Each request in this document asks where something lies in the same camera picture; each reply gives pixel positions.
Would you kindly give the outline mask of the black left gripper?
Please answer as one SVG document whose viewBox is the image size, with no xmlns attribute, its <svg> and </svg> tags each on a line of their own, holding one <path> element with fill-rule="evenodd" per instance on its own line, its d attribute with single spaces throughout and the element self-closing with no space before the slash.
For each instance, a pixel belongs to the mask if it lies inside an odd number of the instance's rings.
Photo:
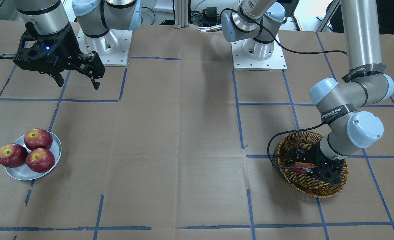
<svg viewBox="0 0 394 240">
<path fill-rule="evenodd" d="M 321 181 L 330 184 L 341 184 L 341 173 L 344 167 L 345 159 L 327 158 L 321 151 L 320 144 L 313 145 L 310 149 L 305 150 L 298 146 L 295 150 L 295 162 L 315 164 L 312 176 Z"/>
</svg>

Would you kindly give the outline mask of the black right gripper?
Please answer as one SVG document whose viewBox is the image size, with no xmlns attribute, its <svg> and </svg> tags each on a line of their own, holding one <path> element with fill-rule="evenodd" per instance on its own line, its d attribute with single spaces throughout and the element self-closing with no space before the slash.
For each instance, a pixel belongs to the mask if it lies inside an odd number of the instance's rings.
<svg viewBox="0 0 394 240">
<path fill-rule="evenodd" d="M 23 70 L 51 74 L 58 87 L 63 87 L 65 82 L 61 72 L 75 70 L 90 78 L 95 90 L 99 89 L 99 79 L 105 74 L 105 66 L 97 52 L 81 52 L 71 23 L 48 35 L 37 33 L 36 25 L 31 21 L 25 23 L 25 27 L 13 58 L 17 66 Z"/>
</svg>

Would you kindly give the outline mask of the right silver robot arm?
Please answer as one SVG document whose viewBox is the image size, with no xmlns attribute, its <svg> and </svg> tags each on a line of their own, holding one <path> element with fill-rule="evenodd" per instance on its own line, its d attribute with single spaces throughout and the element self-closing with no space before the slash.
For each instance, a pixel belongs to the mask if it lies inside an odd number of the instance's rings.
<svg viewBox="0 0 394 240">
<path fill-rule="evenodd" d="M 26 28 L 14 63 L 53 77 L 59 87 L 64 84 L 61 73 L 75 70 L 98 89 L 105 74 L 100 56 L 114 53 L 120 46 L 114 31 L 137 30 L 141 19 L 139 0 L 74 0 L 72 9 L 90 50 L 83 53 L 61 1 L 14 0 L 13 5 Z"/>
</svg>

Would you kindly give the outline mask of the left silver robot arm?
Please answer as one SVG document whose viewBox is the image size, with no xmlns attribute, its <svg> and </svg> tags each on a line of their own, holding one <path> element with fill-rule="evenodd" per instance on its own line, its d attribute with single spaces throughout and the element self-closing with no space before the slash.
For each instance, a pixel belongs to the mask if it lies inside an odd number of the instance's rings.
<svg viewBox="0 0 394 240">
<path fill-rule="evenodd" d="M 309 96 L 320 112 L 321 124 L 331 132 L 309 150 L 299 146 L 288 154 L 288 166 L 272 162 L 278 169 L 333 184 L 340 184 L 345 158 L 379 140 L 384 127 L 374 114 L 359 109 L 392 96 L 394 81 L 385 74 L 380 48 L 375 0 L 340 2 L 347 47 L 349 72 L 340 85 L 333 78 L 315 84 Z M 271 57 L 276 33 L 286 18 L 284 7 L 275 0 L 243 0 L 236 9 L 220 13 L 222 31 L 228 42 L 244 41 L 242 51 L 249 59 Z"/>
</svg>

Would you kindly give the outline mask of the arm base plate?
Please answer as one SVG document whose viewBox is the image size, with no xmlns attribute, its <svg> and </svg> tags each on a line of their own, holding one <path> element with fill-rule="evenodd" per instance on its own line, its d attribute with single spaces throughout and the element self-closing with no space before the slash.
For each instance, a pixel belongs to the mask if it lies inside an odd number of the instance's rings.
<svg viewBox="0 0 394 240">
<path fill-rule="evenodd" d="M 82 29 L 78 32 L 78 44 L 84 54 L 96 51 L 104 66 L 125 67 L 128 63 L 133 31 L 111 29 L 99 38 L 86 36 Z"/>
<path fill-rule="evenodd" d="M 276 40 L 261 44 L 254 39 L 232 42 L 233 67 L 235 70 L 287 70 L 282 47 Z"/>
</svg>

